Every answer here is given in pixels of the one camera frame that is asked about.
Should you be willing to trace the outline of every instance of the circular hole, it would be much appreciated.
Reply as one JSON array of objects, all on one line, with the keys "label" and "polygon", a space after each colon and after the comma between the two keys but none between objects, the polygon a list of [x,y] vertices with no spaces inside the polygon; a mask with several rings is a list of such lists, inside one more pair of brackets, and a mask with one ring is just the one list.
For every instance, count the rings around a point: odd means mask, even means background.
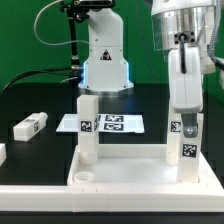
[{"label": "circular hole", "polygon": [[74,175],[73,180],[76,183],[88,183],[91,182],[95,178],[93,173],[90,172],[79,172]]}]

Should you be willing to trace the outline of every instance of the vertical post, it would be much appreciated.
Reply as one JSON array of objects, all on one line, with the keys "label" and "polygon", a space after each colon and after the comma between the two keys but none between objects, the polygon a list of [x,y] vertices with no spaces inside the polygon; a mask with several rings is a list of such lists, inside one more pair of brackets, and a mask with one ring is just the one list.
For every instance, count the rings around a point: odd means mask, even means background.
[{"label": "vertical post", "polygon": [[98,160],[98,96],[82,95],[77,100],[80,162],[94,165]]},{"label": "vertical post", "polygon": [[179,158],[180,132],[181,132],[181,116],[173,112],[169,104],[167,130],[167,149],[166,161],[170,165],[177,165]]},{"label": "vertical post", "polygon": [[180,153],[177,170],[177,181],[197,183],[199,181],[199,156],[203,129],[203,114],[197,115],[198,135],[185,138],[183,130],[180,135]]}]

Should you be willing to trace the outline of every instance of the blue light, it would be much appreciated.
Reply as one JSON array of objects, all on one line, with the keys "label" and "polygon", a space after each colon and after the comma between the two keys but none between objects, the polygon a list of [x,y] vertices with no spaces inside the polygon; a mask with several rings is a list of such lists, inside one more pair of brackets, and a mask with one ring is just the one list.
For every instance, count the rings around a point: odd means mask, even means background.
[{"label": "blue light", "polygon": [[130,75],[130,73],[129,73],[129,63],[127,62],[126,64],[127,64],[127,83],[129,83],[130,82],[130,79],[129,79],[129,75]]},{"label": "blue light", "polygon": [[86,85],[86,62],[83,64],[83,80],[82,80],[83,85]]}]

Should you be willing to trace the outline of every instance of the white block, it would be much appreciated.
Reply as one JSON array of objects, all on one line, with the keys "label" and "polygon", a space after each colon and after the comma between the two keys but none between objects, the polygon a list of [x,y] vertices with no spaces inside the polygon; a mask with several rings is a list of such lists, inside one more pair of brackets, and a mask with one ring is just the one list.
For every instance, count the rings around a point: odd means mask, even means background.
[{"label": "white block", "polygon": [[177,181],[191,183],[199,181],[199,156],[201,151],[203,114],[198,114],[197,116],[197,137],[185,138],[183,132],[181,132]]},{"label": "white block", "polygon": [[93,165],[98,160],[98,96],[80,96],[77,100],[77,111],[80,162],[84,165]]},{"label": "white block", "polygon": [[169,105],[166,161],[170,165],[177,165],[178,163],[180,131],[181,116],[180,114],[174,113],[172,107]]},{"label": "white block", "polygon": [[5,160],[6,160],[5,144],[0,144],[0,166],[4,163]]},{"label": "white block", "polygon": [[13,127],[14,140],[29,141],[46,126],[46,113],[34,113]]}]

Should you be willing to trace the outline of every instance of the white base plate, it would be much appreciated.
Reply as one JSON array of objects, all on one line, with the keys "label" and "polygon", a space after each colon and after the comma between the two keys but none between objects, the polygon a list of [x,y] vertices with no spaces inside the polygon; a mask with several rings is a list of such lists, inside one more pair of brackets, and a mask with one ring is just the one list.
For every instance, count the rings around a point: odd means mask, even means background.
[{"label": "white base plate", "polygon": [[68,185],[74,211],[224,211],[224,190],[200,155],[199,183],[176,182],[166,145],[99,145],[96,165],[79,163],[77,146]]},{"label": "white base plate", "polygon": [[224,212],[224,190],[203,155],[199,183],[177,183],[165,152],[166,145],[99,145],[98,163],[83,166],[77,146],[68,186],[2,185],[0,211]]}]

